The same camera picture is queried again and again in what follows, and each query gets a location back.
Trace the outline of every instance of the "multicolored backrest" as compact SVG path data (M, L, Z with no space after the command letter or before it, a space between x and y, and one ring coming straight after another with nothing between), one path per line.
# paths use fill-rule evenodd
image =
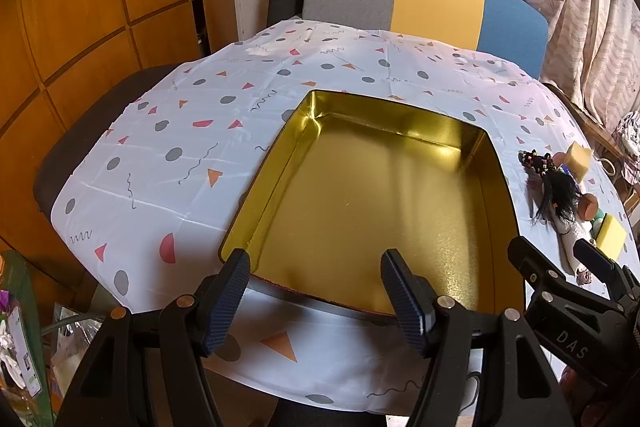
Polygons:
M491 53L533 78L540 76L548 33L546 19L523 0L305 0L302 17Z

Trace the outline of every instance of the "white patterned tablecloth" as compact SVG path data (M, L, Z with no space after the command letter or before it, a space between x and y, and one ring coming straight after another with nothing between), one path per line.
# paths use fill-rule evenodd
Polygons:
M520 233L566 270L553 227L531 219L528 176L518 163L521 149L557 152L574 140L587 145L546 87L491 55L305 20L281 22L184 64L132 102L66 182L52 211L55 229L133 312L193 292L220 269L218 247L239 200L310 89L409 103L484 128L508 179ZM640 274L623 206L596 162L586 187L625 227L619 263ZM597 280L588 287L606 295ZM427 363L396 327L248 289L225 345L205 364L303 403L407 415ZM465 404L474 400L480 368L481 351L475 351ZM554 368L561 368L558 360Z

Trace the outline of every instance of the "yellow sponge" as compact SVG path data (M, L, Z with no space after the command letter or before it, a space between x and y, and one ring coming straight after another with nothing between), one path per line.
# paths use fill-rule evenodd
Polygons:
M564 156L564 164L574 174L576 182L582 183L589 170L592 154L591 149L581 146L578 142L573 142L569 146Z
M604 216L604 221L596 238L600 251L612 261L618 259L622 245L625 244L626 232L622 225L611 214Z

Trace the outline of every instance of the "screw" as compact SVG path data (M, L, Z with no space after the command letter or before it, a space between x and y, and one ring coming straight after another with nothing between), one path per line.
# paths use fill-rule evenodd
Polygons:
M453 308L453 306L456 305L456 302L448 295L441 295L440 297L438 297L438 305L442 308L450 310Z
M193 295L183 295L182 297L178 297L175 303L178 304L178 308L189 308L193 306L195 301Z
M514 310L513 308L507 308L504 311L504 316L507 317L510 321L517 321L520 318L520 312Z
M123 318L126 314L127 314L127 311L122 306L118 306L117 308L114 308L113 310L111 310L111 313L110 313L111 318L114 320L119 320Z

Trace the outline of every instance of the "metallic gold box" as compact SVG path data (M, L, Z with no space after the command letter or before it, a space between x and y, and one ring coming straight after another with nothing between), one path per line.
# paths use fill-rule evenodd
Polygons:
M313 90L261 165L220 248L244 248L250 286L305 305L393 314L380 256L397 248L416 275L467 308L522 310L507 259L518 235L488 135L425 109Z

